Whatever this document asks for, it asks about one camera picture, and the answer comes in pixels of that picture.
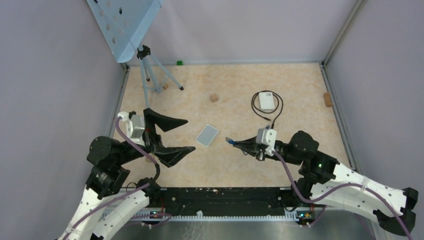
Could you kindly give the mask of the grey network switch box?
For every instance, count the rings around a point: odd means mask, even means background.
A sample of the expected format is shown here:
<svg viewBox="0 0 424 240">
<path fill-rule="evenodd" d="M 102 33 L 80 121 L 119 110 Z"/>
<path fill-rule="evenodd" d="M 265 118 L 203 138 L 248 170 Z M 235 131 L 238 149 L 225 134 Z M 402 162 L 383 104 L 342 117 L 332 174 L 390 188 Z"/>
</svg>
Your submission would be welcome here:
<svg viewBox="0 0 424 240">
<path fill-rule="evenodd" d="M 204 147 L 209 147 L 218 133 L 219 130 L 217 128 L 210 124 L 206 124 L 195 138 L 195 141 Z"/>
</svg>

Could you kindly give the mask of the white power adapter box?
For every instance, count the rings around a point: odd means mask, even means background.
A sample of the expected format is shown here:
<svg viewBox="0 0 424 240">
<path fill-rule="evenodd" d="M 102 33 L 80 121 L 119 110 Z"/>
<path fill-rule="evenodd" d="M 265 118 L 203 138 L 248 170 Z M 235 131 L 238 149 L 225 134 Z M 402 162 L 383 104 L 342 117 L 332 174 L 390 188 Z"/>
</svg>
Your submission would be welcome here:
<svg viewBox="0 0 424 240">
<path fill-rule="evenodd" d="M 274 95 L 271 91 L 262 91 L 258 94 L 259 106 L 262 111 L 273 111 L 275 106 Z"/>
</svg>

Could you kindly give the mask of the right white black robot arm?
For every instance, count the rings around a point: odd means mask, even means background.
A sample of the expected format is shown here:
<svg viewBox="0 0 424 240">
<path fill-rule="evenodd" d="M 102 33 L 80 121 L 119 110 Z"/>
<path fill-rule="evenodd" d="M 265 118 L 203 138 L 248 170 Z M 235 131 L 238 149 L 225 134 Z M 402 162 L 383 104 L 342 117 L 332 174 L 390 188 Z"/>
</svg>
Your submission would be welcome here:
<svg viewBox="0 0 424 240">
<path fill-rule="evenodd" d="M 325 205 L 342 209 L 377 223 L 383 230 L 412 239 L 419 192 L 411 187 L 397 189 L 379 183 L 319 151 L 319 143 L 302 130 L 288 143 L 277 140 L 277 132 L 260 128 L 256 136 L 235 141 L 233 147 L 258 161 L 282 163 L 299 206 Z"/>
</svg>

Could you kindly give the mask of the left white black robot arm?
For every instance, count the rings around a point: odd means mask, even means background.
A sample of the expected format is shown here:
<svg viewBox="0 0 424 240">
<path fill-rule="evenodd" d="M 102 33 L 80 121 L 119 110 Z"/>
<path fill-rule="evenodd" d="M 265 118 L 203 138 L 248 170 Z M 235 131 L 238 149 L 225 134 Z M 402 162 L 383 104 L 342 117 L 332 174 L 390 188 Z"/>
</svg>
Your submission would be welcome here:
<svg viewBox="0 0 424 240">
<path fill-rule="evenodd" d="M 126 124 L 125 130 L 119 130 L 123 141 L 98 136 L 89 146 L 86 159 L 92 169 L 78 208 L 60 236 L 62 240 L 111 239 L 136 213 L 160 202 L 157 180 L 161 166 L 173 167 L 195 150 L 193 146 L 166 147 L 157 133 L 157 128 L 168 132 L 181 127 L 188 123 L 186 119 L 146 108 L 140 115 L 134 111 L 119 112 L 115 124 L 120 122 Z M 135 189 L 121 193 L 130 174 L 124 165 L 142 157 L 153 163 L 154 176 L 141 179 Z"/>
</svg>

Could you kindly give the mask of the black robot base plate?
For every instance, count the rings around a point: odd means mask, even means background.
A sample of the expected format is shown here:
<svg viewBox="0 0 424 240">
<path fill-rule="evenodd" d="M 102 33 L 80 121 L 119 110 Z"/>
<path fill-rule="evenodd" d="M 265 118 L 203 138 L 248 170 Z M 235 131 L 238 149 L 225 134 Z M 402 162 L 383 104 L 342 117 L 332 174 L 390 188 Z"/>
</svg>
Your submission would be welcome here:
<svg viewBox="0 0 424 240">
<path fill-rule="evenodd" d="M 168 187 L 150 197 L 149 208 L 172 216 L 283 216 L 313 221 L 319 205 L 304 203 L 288 187 Z"/>
</svg>

